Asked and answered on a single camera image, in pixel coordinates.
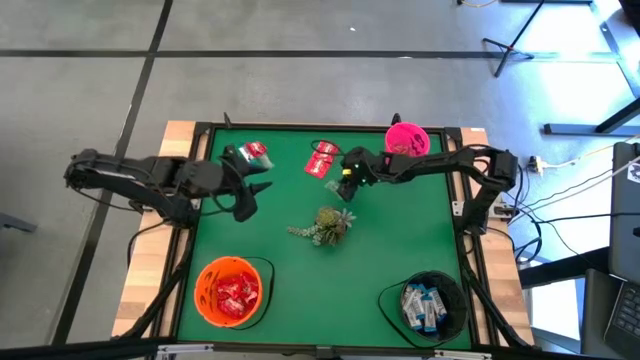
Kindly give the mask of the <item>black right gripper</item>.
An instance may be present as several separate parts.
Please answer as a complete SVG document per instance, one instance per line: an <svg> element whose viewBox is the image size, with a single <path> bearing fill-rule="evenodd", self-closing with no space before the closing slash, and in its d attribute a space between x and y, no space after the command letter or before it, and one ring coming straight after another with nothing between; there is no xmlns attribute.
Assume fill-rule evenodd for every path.
<svg viewBox="0 0 640 360"><path fill-rule="evenodd" d="M340 165L343 169L352 171L350 176L341 176L337 193L342 200L352 200L357 190L357 185L373 185L375 182L388 182L391 176L385 173L382 153L375 155L370 150L358 146L343 154Z"/></svg>

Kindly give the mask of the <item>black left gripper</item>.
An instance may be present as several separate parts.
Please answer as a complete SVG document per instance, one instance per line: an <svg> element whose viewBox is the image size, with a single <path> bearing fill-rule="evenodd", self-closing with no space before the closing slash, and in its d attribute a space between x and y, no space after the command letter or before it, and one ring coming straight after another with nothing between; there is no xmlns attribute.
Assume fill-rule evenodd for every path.
<svg viewBox="0 0 640 360"><path fill-rule="evenodd" d="M188 183L192 198L210 198L216 210L201 211L202 216L231 213L237 222L244 222L257 212L255 195L272 182L247 184L245 178L271 169L256 160L246 161L235 145L227 145L217 157L218 162L197 161L191 164Z"/></svg>

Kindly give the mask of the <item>potted succulent plant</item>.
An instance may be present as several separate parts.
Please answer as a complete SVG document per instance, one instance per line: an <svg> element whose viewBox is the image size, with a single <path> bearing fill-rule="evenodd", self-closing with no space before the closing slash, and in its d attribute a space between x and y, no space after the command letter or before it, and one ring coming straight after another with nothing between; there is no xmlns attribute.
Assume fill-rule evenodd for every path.
<svg viewBox="0 0 640 360"><path fill-rule="evenodd" d="M306 228L289 226L287 232L309 238L314 246L336 246L345 237L357 217L346 208L333 207L318 209L314 223Z"/></svg>

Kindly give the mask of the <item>pink plastic bucket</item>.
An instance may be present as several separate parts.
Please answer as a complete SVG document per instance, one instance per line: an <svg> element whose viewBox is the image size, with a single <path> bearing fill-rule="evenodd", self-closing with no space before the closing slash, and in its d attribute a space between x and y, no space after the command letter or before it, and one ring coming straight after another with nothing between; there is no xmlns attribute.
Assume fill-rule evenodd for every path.
<svg viewBox="0 0 640 360"><path fill-rule="evenodd" d="M416 155L413 157L420 157L427 155L430 151L430 138L426 131L420 126L399 122L392 125L386 132L384 142L387 152L391 152L391 146L396 142L414 142Z"/></svg>

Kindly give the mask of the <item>green table mat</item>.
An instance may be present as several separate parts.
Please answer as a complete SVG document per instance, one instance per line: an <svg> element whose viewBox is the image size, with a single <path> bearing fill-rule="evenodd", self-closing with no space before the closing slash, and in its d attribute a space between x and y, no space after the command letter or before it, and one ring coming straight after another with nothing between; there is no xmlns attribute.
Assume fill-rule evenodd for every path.
<svg viewBox="0 0 640 360"><path fill-rule="evenodd" d="M459 277L444 175L365 186L344 202L325 188L326 179L304 171L317 139L304 131L216 131L214 155L227 145L263 143L274 167L255 181L272 185L257 195L257 212L245 222L228 213L201 218L189 281L222 256L262 257L275 266L275 287L266 315L248 330L209 324L187 294L180 340L408 348L378 309L380 291L421 271ZM314 246L287 232L311 226L321 207L357 217L336 246Z"/></svg>

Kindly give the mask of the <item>black plastic bucket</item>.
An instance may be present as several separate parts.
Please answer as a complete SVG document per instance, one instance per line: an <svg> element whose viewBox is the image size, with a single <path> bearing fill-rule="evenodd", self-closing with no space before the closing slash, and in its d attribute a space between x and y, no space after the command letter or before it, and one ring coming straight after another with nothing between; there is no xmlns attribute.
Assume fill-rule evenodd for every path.
<svg viewBox="0 0 640 360"><path fill-rule="evenodd" d="M423 328L413 330L402 309L403 290L407 285L412 285L416 288L418 284L423 284L428 290L436 287L446 307L447 316L443 321L438 321L436 314L436 332L426 333ZM392 309L399 316L398 321L393 320L390 316L390 311L383 307L383 298L391 290L399 291L397 299L392 302ZM413 306L420 307L424 311L423 301L420 293ZM378 295L377 306L382 316L400 337L416 348L435 347L457 338L464 330L469 317L469 306L461 286L452 277L440 271L419 272L384 288Z"/></svg>

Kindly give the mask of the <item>black tripod stand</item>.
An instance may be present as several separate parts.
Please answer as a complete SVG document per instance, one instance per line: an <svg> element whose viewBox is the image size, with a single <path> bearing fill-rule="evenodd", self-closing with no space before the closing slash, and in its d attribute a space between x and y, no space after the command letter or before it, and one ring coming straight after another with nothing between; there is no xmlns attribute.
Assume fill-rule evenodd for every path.
<svg viewBox="0 0 640 360"><path fill-rule="evenodd" d="M519 40L521 39L521 37L524 35L525 31L528 29L528 27L530 26L532 21L535 19L536 15L538 14L538 12L541 10L542 6L545 3L546 3L546 0L538 0L537 1L537 6L535 7L535 9L531 13L531 15L527 18L527 20L524 23L524 25L520 28L520 30L516 34L515 38L509 44L501 43L501 42L495 41L495 40L490 39L490 38L483 38L482 39L483 43L494 45L498 49L500 49L501 52L502 52L502 58L501 58L501 60L500 60L500 62L498 64L496 70L493 73L493 76L495 78L499 78L500 77L500 75L502 74L502 72L503 72L504 68L506 67L507 63L512 58L519 57L519 58L522 58L524 60L533 60L535 58L535 55L533 53L529 53L529 52L518 50L516 48L516 45L519 42Z"/></svg>

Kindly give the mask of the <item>black desk leg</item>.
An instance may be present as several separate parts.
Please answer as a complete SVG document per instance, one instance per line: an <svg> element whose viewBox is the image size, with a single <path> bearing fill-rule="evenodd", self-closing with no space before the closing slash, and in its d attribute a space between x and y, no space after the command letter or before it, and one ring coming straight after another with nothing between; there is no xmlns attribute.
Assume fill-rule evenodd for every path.
<svg viewBox="0 0 640 360"><path fill-rule="evenodd" d="M628 125L636 117L640 117L640 97L599 124L548 123L543 125L542 131L545 135L632 137L640 135L640 125Z"/></svg>

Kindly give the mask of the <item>grey floor stand foot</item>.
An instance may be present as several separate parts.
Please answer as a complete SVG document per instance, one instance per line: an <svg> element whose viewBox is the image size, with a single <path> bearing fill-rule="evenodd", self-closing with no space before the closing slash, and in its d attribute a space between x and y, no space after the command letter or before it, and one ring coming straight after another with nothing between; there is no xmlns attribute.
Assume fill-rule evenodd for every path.
<svg viewBox="0 0 640 360"><path fill-rule="evenodd" d="M0 228L16 229L26 233L33 233L37 226L22 219L0 212Z"/></svg>

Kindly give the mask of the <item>black laptop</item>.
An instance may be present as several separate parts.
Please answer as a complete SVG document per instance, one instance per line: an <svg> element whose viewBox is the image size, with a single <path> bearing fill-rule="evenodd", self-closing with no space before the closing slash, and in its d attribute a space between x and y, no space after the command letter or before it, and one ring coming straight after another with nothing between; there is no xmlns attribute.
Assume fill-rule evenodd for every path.
<svg viewBox="0 0 640 360"><path fill-rule="evenodd" d="M586 272L580 352L640 360L640 286L594 269Z"/></svg>

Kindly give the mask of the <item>black table frame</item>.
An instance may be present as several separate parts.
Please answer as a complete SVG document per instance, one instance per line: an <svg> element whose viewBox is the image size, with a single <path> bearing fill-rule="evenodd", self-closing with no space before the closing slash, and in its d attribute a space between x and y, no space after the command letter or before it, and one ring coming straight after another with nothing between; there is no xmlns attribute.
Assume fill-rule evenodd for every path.
<svg viewBox="0 0 640 360"><path fill-rule="evenodd" d="M328 125L328 124L269 124L269 123L235 123L232 125L224 125L221 123L207 123L203 127L205 134L207 135L208 141L204 145L204 151L208 157L215 156L212 152L214 135L217 130L233 130L233 129L247 129L247 130L276 130L276 131L304 131L304 132L315 132L318 134L318 139L327 139L337 143L343 149L351 149L356 146L363 146L368 148L371 151L378 151L383 146L383 137L385 134L385 128L382 126L339 126L339 125ZM444 175L448 184L448 192L449 198L452 202L463 195L472 193L474 191L474 186L472 183L467 180L459 177L458 175ZM452 222L454 227L454 215L452 213ZM194 288L196 285L195 282L189 281L189 273L191 270L191 261L193 258L193 250L198 230L198 225L190 232L192 234L192 257L188 264L188 272L185 277L185 283L183 285L182 290L182 301L180 310L178 312L178 321L177 321L177 333L178 327L180 324L180 315L182 312L184 300L187 294L192 294L194 297ZM482 265L484 262L484 256L481 254L479 248L477 246L471 245L469 241L464 238L459 232L457 232L454 228L454 240L456 246L456 253L458 257L458 265L460 275L458 278L453 278L458 284L464 283L464 277L462 275L462 270L460 267L460 259L463 255L468 255L470 258L470 262L472 265ZM213 341L182 341L178 338L176 333L176 340L181 343L239 343L242 345L245 344L260 344L260 343L240 343L240 342L213 342ZM311 344L265 344L265 345L311 345Z"/></svg>

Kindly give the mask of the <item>black frame crossbeam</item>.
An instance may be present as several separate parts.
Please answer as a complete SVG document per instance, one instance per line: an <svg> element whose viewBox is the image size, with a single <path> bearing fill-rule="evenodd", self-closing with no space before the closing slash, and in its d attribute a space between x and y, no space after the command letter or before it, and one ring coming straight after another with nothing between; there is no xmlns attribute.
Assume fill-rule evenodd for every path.
<svg viewBox="0 0 640 360"><path fill-rule="evenodd" d="M475 345L469 350L450 350L437 347L367 348L327 345L242 345L239 343L207 342L178 344L170 337L118 338L108 341L0 349L0 360L117 360L155 355L214 352L310 355L318 359L331 359L341 356L407 356L457 360L612 360L599 356L553 353L537 349L490 345Z"/></svg>

